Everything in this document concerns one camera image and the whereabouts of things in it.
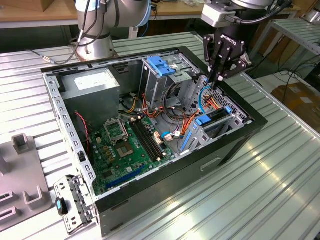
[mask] gray plastic holder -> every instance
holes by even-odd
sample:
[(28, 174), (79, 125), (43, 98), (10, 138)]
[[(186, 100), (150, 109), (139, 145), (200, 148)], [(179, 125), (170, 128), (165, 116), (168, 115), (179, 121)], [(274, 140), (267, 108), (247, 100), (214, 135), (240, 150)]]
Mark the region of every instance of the gray plastic holder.
[(0, 232), (52, 204), (34, 138), (23, 133), (0, 144)]

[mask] wooden shelf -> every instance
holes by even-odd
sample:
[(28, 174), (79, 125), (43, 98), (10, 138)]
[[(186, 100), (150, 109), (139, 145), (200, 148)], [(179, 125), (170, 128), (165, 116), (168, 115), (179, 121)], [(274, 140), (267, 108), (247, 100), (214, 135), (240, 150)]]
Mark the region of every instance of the wooden shelf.
[[(201, 15), (203, 4), (188, 6), (181, 1), (158, 3), (158, 16)], [(45, 12), (31, 11), (12, 6), (4, 6), (0, 10), (0, 22), (32, 22), (76, 20), (77, 10), (72, 0), (55, 0)]]

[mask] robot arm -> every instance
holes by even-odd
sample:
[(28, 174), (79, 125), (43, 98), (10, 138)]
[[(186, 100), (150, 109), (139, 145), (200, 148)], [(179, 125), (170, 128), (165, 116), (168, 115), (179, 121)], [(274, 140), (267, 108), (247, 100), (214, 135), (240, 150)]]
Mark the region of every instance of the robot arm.
[(151, 14), (150, 0), (76, 0), (75, 7), (80, 30), (76, 52), (84, 61), (112, 57), (110, 29), (143, 26)]
[(204, 59), (209, 63), (209, 82), (219, 82), (242, 73), (252, 66), (246, 53), (259, 23), (291, 5), (287, 0), (267, 14), (274, 0), (214, 0), (203, 8), (201, 19), (218, 28), (203, 38)]

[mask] blue drive bay latch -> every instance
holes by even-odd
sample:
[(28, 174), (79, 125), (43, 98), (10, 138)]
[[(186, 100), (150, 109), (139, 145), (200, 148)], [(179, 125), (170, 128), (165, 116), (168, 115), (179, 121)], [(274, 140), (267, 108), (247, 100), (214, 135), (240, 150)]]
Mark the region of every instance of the blue drive bay latch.
[(148, 63), (154, 68), (154, 70), (161, 76), (169, 76), (175, 74), (176, 70), (169, 67), (166, 61), (159, 56), (148, 57)]

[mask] metal workbench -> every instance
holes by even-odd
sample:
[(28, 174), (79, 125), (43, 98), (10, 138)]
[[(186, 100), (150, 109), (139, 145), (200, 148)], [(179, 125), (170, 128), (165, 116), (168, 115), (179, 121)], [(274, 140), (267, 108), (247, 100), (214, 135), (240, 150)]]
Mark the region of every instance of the metal workbench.
[(271, 29), (277, 30), (279, 34), (264, 53), (265, 56), (273, 50), (283, 35), (305, 48), (298, 59), (302, 59), (308, 51), (320, 55), (320, 25), (314, 25), (301, 18), (296, 18), (270, 21), (251, 51), (251, 59), (258, 53)]
[[(118, 40), (119, 55), (187, 46), (204, 60), (201, 38), (178, 33)], [(65, 60), (72, 50), (41, 50)], [(0, 55), (0, 143), (35, 137), (51, 193), (74, 169), (55, 121), (40, 68), (29, 52)], [(320, 231), (320, 136), (247, 75), (227, 81), (268, 124), (236, 157), (207, 177), (150, 209), (107, 239), (310, 239)], [(2, 233), (0, 239), (99, 239), (92, 223), (69, 237), (54, 206)]]

